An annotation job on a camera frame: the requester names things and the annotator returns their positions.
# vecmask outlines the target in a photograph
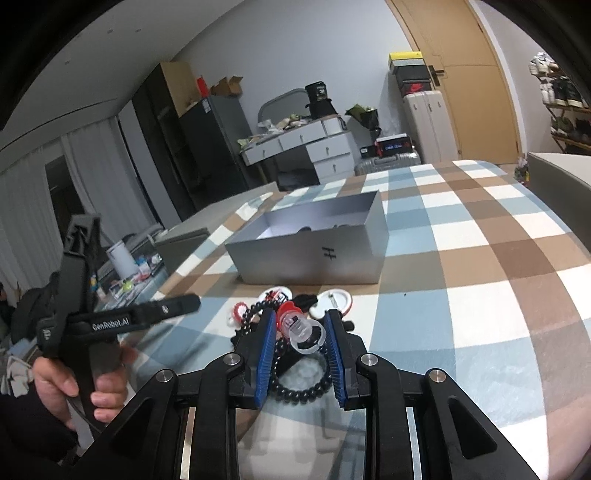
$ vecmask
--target gray box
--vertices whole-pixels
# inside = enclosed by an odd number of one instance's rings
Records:
[[[263,285],[377,283],[387,246],[380,192],[267,212],[226,242],[242,280]]]

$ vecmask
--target door handle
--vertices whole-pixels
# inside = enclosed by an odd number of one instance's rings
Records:
[[[429,65],[429,72],[431,73],[431,77],[433,78],[433,83],[436,87],[440,87],[441,83],[439,82],[439,76],[445,75],[445,70],[435,70],[433,65]]]

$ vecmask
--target sneaker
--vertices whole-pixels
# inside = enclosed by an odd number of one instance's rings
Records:
[[[548,90],[548,102],[550,105],[556,104],[556,95],[554,93],[554,88],[551,83],[546,83],[546,90]]]
[[[540,52],[535,57],[535,65],[538,67],[538,72],[548,73],[550,71],[550,62],[546,60],[544,52]]]
[[[589,121],[578,119],[576,125],[577,130],[581,132],[581,142],[591,144],[591,124]]]
[[[550,95],[548,94],[548,89],[544,84],[540,85],[540,90],[542,91],[542,102],[545,105],[550,104]]]
[[[530,73],[532,75],[539,75],[540,71],[538,70],[538,66],[535,63],[535,59],[530,62]]]
[[[569,133],[569,138],[575,142],[582,143],[583,134],[575,128],[572,132]]]
[[[571,133],[573,130],[574,126],[569,118],[564,116],[558,119],[558,134],[561,137],[568,138],[569,133]]]
[[[552,88],[554,89],[554,103],[556,105],[567,106],[566,92],[564,91],[562,80],[556,79],[553,81]]]
[[[564,84],[566,86],[567,103],[570,106],[583,108],[583,99],[581,98],[581,94],[577,90],[577,87],[574,86],[574,83],[570,80],[565,80]]]

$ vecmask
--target door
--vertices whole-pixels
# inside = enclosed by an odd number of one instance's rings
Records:
[[[517,163],[521,146],[506,79],[467,0],[387,3],[445,98],[460,158]]]

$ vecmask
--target finger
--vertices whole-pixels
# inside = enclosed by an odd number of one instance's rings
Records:
[[[114,372],[103,374],[96,379],[96,391],[103,393],[127,392],[127,373],[125,367],[119,367]]]
[[[131,365],[138,358],[138,351],[129,345],[121,345],[121,362],[126,365]]]
[[[127,392],[124,393],[103,393],[92,392],[90,399],[95,407],[122,409],[125,405]]]
[[[114,410],[112,408],[97,408],[95,410],[95,418],[103,423],[111,422],[121,409]]]
[[[78,395],[78,384],[74,375],[59,360],[39,357],[33,365],[33,374],[39,381],[55,385],[69,397]]]

